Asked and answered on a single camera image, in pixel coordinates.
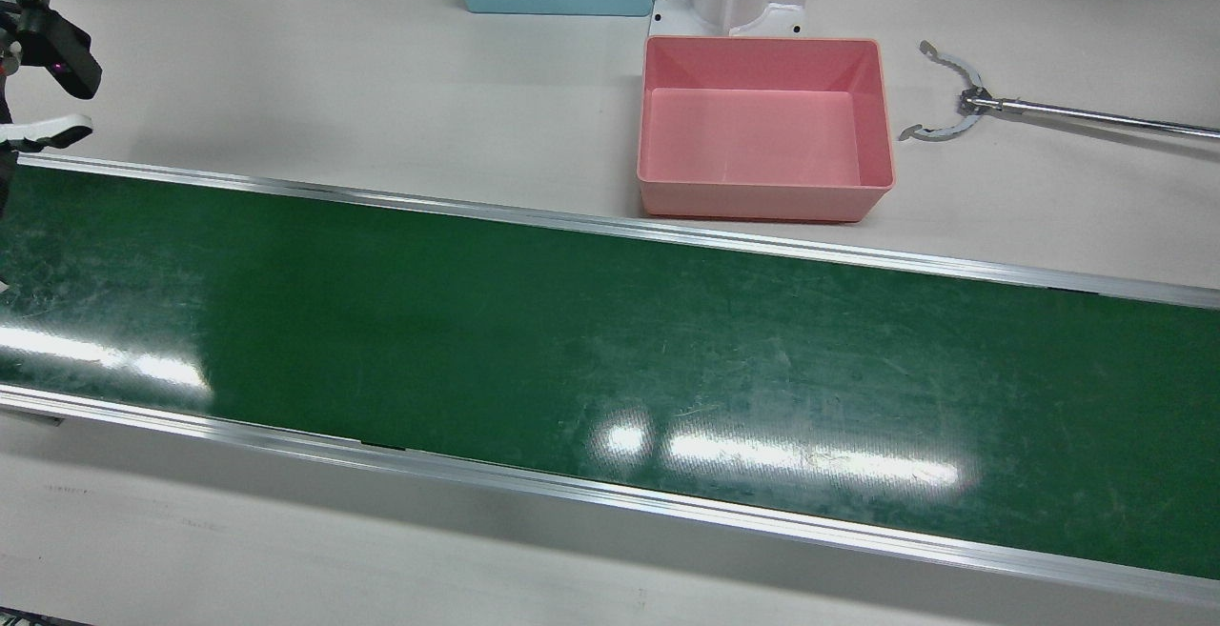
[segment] white tabletop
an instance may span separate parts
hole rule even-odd
[[[90,113],[81,156],[598,216],[636,188],[647,18],[461,0],[54,0],[106,67],[81,104],[26,71],[18,118]],[[1220,127],[1220,0],[809,0],[803,35],[880,40],[894,135],[992,93]],[[895,145],[854,226],[715,228],[1220,288],[1220,144],[985,118]]]

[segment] pink plastic tray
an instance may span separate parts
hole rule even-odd
[[[650,37],[638,176],[654,215],[860,221],[894,183],[877,44]]]

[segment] conveyor belt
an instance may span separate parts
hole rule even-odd
[[[0,382],[1220,578],[1220,311],[22,170]]]

